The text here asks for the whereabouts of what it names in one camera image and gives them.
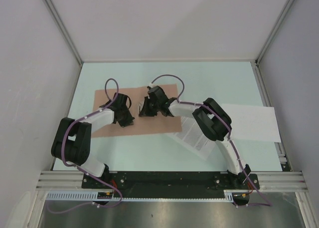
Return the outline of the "printed text paper sheet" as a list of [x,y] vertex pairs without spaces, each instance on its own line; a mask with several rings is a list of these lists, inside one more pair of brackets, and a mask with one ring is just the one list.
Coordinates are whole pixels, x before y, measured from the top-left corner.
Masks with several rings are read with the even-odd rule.
[[167,135],[184,148],[194,153],[203,160],[207,160],[216,144],[209,140],[201,131],[194,119],[181,117],[181,132],[168,133]]

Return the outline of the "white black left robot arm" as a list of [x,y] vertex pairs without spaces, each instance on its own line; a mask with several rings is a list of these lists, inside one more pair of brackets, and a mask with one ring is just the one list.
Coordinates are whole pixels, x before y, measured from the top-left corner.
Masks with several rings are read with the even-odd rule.
[[109,167],[91,155],[91,136],[107,125],[133,125],[135,118],[129,111],[131,105],[128,95],[115,93],[112,100],[78,122],[72,118],[63,118],[51,147],[52,156],[92,175],[92,181],[98,187],[106,187],[111,179]]

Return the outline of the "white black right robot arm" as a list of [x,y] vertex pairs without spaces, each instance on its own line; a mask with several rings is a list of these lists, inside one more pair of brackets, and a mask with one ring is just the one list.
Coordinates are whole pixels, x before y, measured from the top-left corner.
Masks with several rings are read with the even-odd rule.
[[168,98],[159,86],[148,87],[147,96],[139,107],[139,117],[155,117],[161,113],[165,117],[193,118],[204,136],[216,143],[231,174],[230,184],[241,189],[248,183],[251,169],[239,156],[231,138],[232,120],[212,98],[203,103],[178,101]]

